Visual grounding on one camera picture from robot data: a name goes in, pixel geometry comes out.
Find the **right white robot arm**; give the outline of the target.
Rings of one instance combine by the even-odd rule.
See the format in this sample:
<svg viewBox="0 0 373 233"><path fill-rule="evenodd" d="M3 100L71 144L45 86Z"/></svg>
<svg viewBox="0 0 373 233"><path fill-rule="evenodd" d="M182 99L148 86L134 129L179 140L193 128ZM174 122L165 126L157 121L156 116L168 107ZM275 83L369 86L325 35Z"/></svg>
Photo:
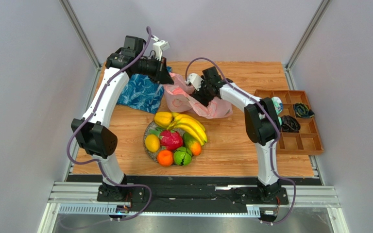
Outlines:
<svg viewBox="0 0 373 233"><path fill-rule="evenodd" d="M249 94L229 79L223 79L216 67L203 70L202 75L189 74L186 84L194 87L192 96L200 103L208 105L212 99L219 98L244 113L246 134L257 151L258 188L264 196L276 194L281 187L275 169L281 121L273 99Z"/></svg>

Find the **fake orange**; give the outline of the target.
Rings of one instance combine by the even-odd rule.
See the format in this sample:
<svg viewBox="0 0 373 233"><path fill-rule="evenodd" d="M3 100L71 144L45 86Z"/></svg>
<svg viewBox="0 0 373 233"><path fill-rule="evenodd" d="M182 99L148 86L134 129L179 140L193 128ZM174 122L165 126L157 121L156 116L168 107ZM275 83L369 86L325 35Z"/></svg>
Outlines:
<svg viewBox="0 0 373 233"><path fill-rule="evenodd" d="M171 166L174 163L173 153L170 150L162 150L158 153L157 161L161 166Z"/></svg>

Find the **yellow fake bell pepper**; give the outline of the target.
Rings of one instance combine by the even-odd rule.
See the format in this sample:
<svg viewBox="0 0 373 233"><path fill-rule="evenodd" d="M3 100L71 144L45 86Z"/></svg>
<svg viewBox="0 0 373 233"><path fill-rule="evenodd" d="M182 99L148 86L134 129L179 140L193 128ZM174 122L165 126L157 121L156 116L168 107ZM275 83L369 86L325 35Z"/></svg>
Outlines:
<svg viewBox="0 0 373 233"><path fill-rule="evenodd" d="M162 127L167 128L173 121L171 112L157 112L154 116L154 122Z"/></svg>

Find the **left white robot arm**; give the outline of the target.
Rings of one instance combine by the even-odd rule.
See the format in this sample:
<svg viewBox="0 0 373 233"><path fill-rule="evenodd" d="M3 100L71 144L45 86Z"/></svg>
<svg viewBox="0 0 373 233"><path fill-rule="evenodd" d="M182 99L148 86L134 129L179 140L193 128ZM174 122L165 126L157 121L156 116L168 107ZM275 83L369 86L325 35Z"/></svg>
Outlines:
<svg viewBox="0 0 373 233"><path fill-rule="evenodd" d="M134 74L146 75L157 84L174 83L162 55L170 48L169 42L156 36L151 39L154 40L152 53L145 57L149 43L139 37L125 37L123 47L107 58L104 79L91 105L80 119L73 119L71 123L72 137L102 172L99 191L118 200L126 196L130 187L116 159L117 136L108 128L118 99Z"/></svg>

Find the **pink plastic bag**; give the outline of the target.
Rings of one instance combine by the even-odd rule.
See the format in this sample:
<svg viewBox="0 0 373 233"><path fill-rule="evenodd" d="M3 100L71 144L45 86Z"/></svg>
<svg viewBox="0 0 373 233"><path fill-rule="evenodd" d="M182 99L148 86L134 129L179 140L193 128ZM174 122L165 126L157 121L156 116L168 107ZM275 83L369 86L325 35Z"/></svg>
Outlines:
<svg viewBox="0 0 373 233"><path fill-rule="evenodd" d="M215 97L208 106L204 106L190 96L194 88L185 84L183 76L172 72L170 76L174 80L174 84L164 85L164 96L170 111L176 113L193 112L207 119L226 118L233 114L231 103Z"/></svg>

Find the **fake mango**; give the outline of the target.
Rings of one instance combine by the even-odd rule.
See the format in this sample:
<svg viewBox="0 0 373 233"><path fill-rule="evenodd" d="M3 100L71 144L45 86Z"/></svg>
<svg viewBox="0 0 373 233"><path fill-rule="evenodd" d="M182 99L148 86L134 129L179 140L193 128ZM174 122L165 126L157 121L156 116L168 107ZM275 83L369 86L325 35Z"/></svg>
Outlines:
<svg viewBox="0 0 373 233"><path fill-rule="evenodd" d="M185 132L183 134L184 146L188 148L194 156L199 156L202 153L202 146L200 142L195 139L191 134Z"/></svg>

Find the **red fake dragon fruit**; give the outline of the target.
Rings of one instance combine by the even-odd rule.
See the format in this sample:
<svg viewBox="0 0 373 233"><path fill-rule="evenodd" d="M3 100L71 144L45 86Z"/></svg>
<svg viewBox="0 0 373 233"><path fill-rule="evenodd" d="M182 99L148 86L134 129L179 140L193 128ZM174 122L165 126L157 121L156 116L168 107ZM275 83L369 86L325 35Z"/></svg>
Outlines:
<svg viewBox="0 0 373 233"><path fill-rule="evenodd" d="M149 130L149 134L158 137L161 148L164 150L176 150L184 145L181 135L173 130Z"/></svg>

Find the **yellow fake lemon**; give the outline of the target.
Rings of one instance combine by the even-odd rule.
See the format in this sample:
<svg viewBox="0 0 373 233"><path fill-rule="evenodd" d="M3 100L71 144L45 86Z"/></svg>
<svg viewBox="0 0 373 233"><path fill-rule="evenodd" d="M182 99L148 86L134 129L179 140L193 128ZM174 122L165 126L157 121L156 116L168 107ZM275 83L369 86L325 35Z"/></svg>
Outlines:
<svg viewBox="0 0 373 233"><path fill-rule="evenodd" d="M148 135L145 138L145 147L151 153L156 153L161 147L160 139L154 134Z"/></svg>

